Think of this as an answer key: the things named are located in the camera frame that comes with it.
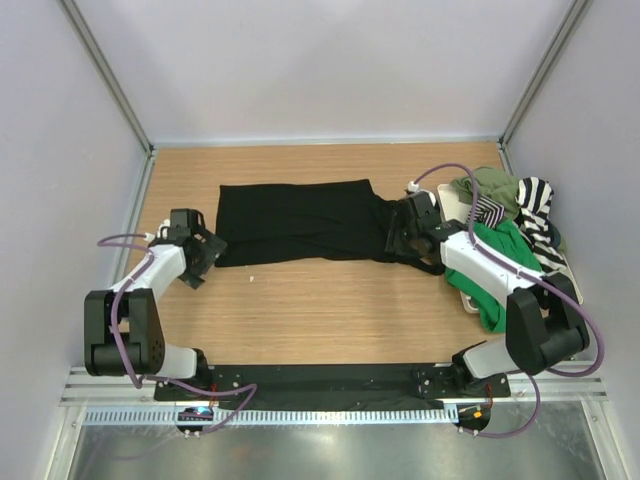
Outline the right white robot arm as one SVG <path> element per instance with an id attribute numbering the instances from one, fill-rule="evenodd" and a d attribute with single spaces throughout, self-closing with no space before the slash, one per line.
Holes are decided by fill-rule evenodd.
<path id="1" fill-rule="evenodd" d="M 465 275 L 506 312 L 499 340 L 468 347 L 452 358 L 449 376 L 459 394 L 472 396 L 500 375 L 520 370 L 534 376 L 590 344 L 573 282 L 509 259 L 457 220 L 441 218 L 428 191 L 395 202 L 385 249 L 430 274 L 451 269 Z"/>

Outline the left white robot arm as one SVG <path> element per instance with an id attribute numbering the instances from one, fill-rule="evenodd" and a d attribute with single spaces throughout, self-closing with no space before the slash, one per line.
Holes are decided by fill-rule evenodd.
<path id="1" fill-rule="evenodd" d="M 144 379 L 177 381 L 189 399 L 204 398 L 212 375 L 204 353 L 165 340 L 157 301 L 176 280 L 192 289 L 225 252 L 227 243 L 210 232 L 196 209 L 173 209 L 154 233 L 116 234 L 100 247 L 138 250 L 142 260 L 106 290 L 84 300 L 84 363 L 96 377 L 127 376 L 137 388 Z"/>

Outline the olive green tank top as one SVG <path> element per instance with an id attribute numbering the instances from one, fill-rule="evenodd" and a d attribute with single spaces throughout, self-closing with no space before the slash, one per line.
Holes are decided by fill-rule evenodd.
<path id="1" fill-rule="evenodd" d="M 554 190 L 549 182 L 538 177 L 519 179 L 486 166 L 477 168 L 474 178 L 479 194 L 502 205 L 522 234 L 527 228 L 535 228 L 540 239 L 561 253 L 565 251 L 565 241 L 550 221 Z"/>

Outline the bright green tank top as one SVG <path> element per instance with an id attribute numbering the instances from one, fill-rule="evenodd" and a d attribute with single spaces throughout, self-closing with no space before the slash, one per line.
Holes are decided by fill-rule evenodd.
<path id="1" fill-rule="evenodd" d="M 442 244 L 441 253 L 447 282 L 474 300 L 482 325 L 491 333 L 506 331 L 507 297 L 517 287 L 532 285 L 516 271 L 542 275 L 540 263 L 510 220 L 494 229 L 476 223 L 473 237 L 468 231 L 453 234 Z"/>

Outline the black white striped tank top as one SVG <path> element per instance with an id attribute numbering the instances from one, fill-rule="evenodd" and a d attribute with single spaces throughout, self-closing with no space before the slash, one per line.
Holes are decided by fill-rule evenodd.
<path id="1" fill-rule="evenodd" d="M 482 167 L 473 178 L 452 185 L 467 204 L 478 194 L 474 233 L 483 242 L 527 268 L 568 272 L 563 240 L 550 221 L 554 190 L 549 182 Z"/>

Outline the white plastic tray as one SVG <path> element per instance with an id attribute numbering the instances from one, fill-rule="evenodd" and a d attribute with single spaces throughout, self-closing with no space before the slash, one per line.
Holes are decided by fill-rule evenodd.
<path id="1" fill-rule="evenodd" d="M 451 185 L 438 185 L 437 197 L 441 208 L 441 216 L 445 221 L 458 220 L 462 222 L 467 219 L 471 206 L 459 200 L 457 191 Z M 577 302 L 582 305 L 584 298 L 570 267 L 567 267 L 565 275 L 572 281 L 576 292 Z M 469 295 L 460 292 L 460 297 L 463 308 L 467 313 L 479 313 L 478 307 Z"/>

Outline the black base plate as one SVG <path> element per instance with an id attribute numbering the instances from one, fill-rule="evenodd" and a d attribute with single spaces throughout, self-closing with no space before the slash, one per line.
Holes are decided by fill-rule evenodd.
<path id="1" fill-rule="evenodd" d="M 255 384 L 249 410 L 408 411 L 437 408 L 441 399 L 507 398 L 504 374 L 456 380 L 450 365 L 217 365 L 199 388 L 229 391 Z"/>

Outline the aluminium front rail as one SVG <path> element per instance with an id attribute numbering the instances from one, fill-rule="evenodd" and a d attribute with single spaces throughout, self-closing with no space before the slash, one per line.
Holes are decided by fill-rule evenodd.
<path id="1" fill-rule="evenodd" d="M 128 377 L 91 376 L 84 367 L 72 367 L 60 406 L 118 406 L 154 401 L 155 383 L 144 381 L 137 389 Z"/>

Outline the left aluminium frame post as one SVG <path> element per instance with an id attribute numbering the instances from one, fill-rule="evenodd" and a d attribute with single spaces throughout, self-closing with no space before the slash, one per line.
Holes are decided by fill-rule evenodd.
<path id="1" fill-rule="evenodd" d="M 77 2 L 74 0 L 60 0 L 58 4 L 85 49 L 90 62 L 96 69 L 117 109 L 131 129 L 142 150 L 147 156 L 150 156 L 154 151 L 153 143 L 146 134 L 144 127 L 122 89 L 120 82 L 116 78 L 106 55 L 100 47 L 97 38 L 92 32 Z"/>

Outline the aluminium frame post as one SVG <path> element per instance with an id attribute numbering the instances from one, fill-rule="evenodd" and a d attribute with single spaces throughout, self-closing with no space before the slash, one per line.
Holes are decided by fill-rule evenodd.
<path id="1" fill-rule="evenodd" d="M 150 156 L 154 151 L 153 143 L 146 134 L 144 127 L 122 89 L 120 82 L 116 78 L 106 55 L 100 47 L 97 38 L 92 32 L 77 2 L 74 0 L 60 0 L 58 4 L 85 49 L 90 62 L 96 69 L 117 109 L 131 129 L 142 150 L 147 156 Z"/>
<path id="2" fill-rule="evenodd" d="M 534 100 L 540 94 L 546 81 L 550 78 L 553 69 L 560 60 L 561 55 L 568 46 L 572 36 L 576 33 L 591 5 L 591 0 L 573 0 L 570 2 L 532 77 L 516 103 L 503 133 L 499 137 L 499 149 L 504 153 L 507 152 L 510 141 L 514 138 L 529 108 L 533 105 Z"/>

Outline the right aluminium frame post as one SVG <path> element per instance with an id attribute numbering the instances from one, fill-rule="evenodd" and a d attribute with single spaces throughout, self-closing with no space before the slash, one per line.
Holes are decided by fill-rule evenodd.
<path id="1" fill-rule="evenodd" d="M 499 137 L 499 149 L 504 153 L 507 152 L 510 141 L 514 138 L 529 108 L 533 105 L 534 100 L 540 94 L 546 81 L 550 78 L 553 69 L 560 60 L 561 55 L 568 46 L 572 36 L 576 33 L 591 5 L 591 0 L 573 0 L 570 2 L 532 77 L 516 103 L 503 133 Z"/>

